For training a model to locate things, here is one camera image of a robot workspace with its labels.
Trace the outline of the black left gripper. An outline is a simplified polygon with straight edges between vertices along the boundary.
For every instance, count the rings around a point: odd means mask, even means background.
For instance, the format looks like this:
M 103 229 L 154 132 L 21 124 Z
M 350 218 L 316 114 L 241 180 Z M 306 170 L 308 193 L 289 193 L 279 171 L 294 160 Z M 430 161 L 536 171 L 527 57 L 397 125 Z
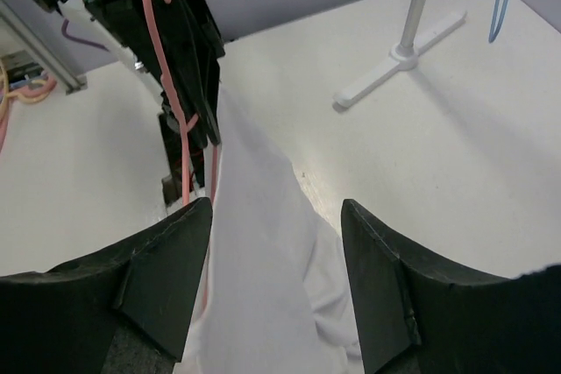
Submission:
M 142 0 L 33 0 L 43 11 L 87 27 L 96 43 L 139 79 L 164 85 Z M 220 143 L 217 98 L 224 41 L 205 0 L 153 0 L 159 40 L 188 137 L 204 149 Z

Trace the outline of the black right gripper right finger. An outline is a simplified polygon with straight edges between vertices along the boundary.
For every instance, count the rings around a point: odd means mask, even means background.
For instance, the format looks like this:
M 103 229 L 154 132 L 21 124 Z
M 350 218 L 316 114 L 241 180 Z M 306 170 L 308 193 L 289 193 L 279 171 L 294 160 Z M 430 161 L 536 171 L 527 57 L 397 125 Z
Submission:
M 507 279 L 445 258 L 357 201 L 344 258 L 368 373 L 557 373 L 560 269 Z

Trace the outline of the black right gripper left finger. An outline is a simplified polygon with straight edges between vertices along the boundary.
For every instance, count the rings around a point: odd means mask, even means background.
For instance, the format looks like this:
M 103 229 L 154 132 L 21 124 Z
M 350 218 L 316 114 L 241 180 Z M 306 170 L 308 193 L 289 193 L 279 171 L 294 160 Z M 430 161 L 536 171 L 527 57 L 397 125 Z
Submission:
M 202 197 L 48 272 L 2 277 L 2 372 L 172 372 L 185 349 L 212 216 Z

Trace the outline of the pink wire hanger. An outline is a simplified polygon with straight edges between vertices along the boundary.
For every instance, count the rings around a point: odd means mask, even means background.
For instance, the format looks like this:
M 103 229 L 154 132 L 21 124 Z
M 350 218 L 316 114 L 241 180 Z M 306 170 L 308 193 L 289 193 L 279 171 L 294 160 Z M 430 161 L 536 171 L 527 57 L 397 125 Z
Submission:
M 164 0 L 166 4 L 170 4 L 172 0 Z M 146 19 L 146 25 L 150 40 L 153 44 L 153 49 L 157 61 L 160 65 L 161 77 L 160 81 L 162 87 L 164 88 L 168 101 L 171 105 L 171 109 L 175 118 L 179 123 L 180 128 L 180 138 L 181 138 L 181 198 L 182 204 L 186 207 L 190 203 L 190 193 L 189 193 L 189 180 L 191 173 L 188 169 L 188 160 L 190 159 L 190 150 L 188 144 L 188 132 L 195 126 L 198 121 L 198 115 L 193 116 L 189 121 L 186 120 L 185 114 L 181 107 L 181 102 L 177 90 L 174 86 L 173 77 L 169 66 L 167 64 L 167 56 L 165 54 L 160 34 L 158 31 L 158 26 L 153 10 L 153 0 L 142 0 L 143 10 Z

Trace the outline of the white t shirt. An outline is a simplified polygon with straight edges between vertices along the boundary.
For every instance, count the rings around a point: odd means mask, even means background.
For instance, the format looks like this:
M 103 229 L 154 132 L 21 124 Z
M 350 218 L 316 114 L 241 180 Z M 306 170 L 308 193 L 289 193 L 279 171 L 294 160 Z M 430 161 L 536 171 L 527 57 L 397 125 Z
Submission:
M 360 373 L 341 237 L 279 147 L 221 89 L 222 144 L 201 289 L 178 373 Z

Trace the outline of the white clothes rack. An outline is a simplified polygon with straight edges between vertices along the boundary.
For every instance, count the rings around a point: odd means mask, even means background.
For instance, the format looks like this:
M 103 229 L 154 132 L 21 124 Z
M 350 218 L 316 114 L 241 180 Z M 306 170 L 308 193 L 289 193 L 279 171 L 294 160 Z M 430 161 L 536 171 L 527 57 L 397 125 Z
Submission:
M 419 58 L 423 54 L 465 23 L 467 11 L 454 11 L 426 32 L 420 33 L 418 27 L 426 1 L 410 1 L 400 42 L 392 47 L 388 56 L 378 66 L 338 91 L 333 97 L 335 107 L 349 109 L 394 75 L 413 70 L 418 66 Z

